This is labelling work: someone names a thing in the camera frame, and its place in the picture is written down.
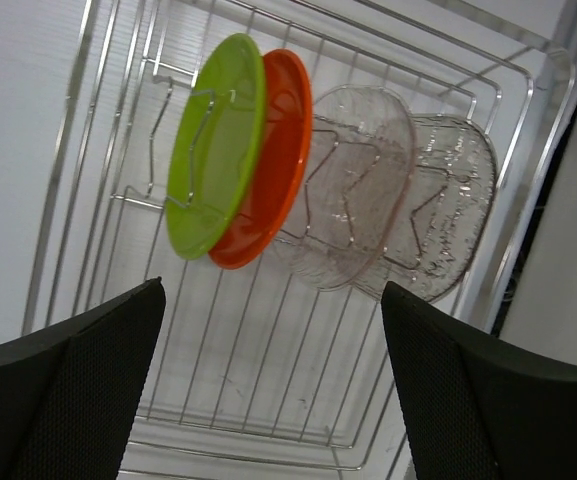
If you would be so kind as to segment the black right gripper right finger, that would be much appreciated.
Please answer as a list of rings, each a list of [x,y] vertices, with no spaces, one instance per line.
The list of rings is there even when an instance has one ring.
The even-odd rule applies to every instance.
[[[463,323],[394,282],[383,327],[419,479],[577,479],[577,365]]]

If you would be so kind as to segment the orange plate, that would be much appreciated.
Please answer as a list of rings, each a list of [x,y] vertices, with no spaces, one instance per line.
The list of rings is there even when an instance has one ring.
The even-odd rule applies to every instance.
[[[211,260],[234,270],[256,259],[290,213],[307,166],[313,123],[311,83],[299,56],[285,48],[263,56],[266,124],[254,178]]]

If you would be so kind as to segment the clear textured glass plate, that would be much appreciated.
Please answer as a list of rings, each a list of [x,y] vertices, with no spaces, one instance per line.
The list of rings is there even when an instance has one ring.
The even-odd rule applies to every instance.
[[[392,281],[434,302],[470,267],[496,194],[497,156],[477,124],[416,114],[416,166],[383,255],[354,282],[380,299]]]

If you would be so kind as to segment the green plate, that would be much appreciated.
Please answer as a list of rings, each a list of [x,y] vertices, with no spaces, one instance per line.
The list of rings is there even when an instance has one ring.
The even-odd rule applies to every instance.
[[[182,259],[207,254],[239,212],[257,168],[266,102],[257,44],[244,33],[228,36],[198,74],[171,155],[165,220]]]

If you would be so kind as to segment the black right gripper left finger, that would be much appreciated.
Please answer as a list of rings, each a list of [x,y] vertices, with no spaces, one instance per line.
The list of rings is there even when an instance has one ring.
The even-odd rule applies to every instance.
[[[0,344],[0,479],[114,479],[166,306],[153,278]]]

